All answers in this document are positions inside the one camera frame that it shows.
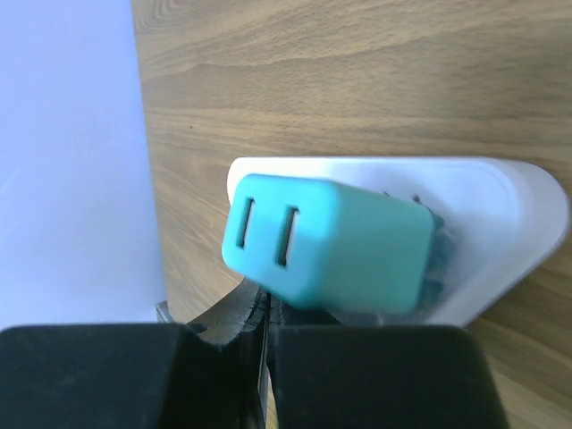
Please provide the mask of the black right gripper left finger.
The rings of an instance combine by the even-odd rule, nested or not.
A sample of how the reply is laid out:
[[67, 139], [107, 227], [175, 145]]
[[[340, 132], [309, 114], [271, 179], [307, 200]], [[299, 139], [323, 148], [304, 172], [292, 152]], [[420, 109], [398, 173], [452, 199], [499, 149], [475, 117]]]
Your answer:
[[261, 428], [268, 297], [241, 282], [186, 324], [1, 333], [4, 428]]

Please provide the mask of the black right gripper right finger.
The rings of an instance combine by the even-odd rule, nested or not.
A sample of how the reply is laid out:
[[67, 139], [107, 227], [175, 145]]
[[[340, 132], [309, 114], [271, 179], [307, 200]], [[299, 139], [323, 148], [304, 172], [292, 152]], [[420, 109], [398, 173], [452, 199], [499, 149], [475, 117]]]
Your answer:
[[271, 299], [281, 428], [506, 428], [484, 353], [448, 325], [344, 325]]

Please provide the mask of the teal usb charger plug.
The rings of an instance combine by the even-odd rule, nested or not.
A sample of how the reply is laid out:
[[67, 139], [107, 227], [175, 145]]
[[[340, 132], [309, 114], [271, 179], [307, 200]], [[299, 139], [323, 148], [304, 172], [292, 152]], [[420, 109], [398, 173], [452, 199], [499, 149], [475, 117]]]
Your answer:
[[293, 307], [408, 313], [437, 222], [425, 206], [333, 181], [249, 174], [223, 236], [224, 263]]

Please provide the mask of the white triangular power strip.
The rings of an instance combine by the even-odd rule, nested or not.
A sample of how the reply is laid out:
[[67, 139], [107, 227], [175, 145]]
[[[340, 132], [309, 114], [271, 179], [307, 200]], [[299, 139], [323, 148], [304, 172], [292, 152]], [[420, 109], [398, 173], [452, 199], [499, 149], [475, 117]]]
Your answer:
[[465, 326], [529, 275], [565, 240], [571, 203], [544, 169], [471, 156], [258, 156], [235, 159], [234, 196], [251, 174], [326, 179], [401, 199], [419, 198], [452, 233], [442, 297], [407, 322]]

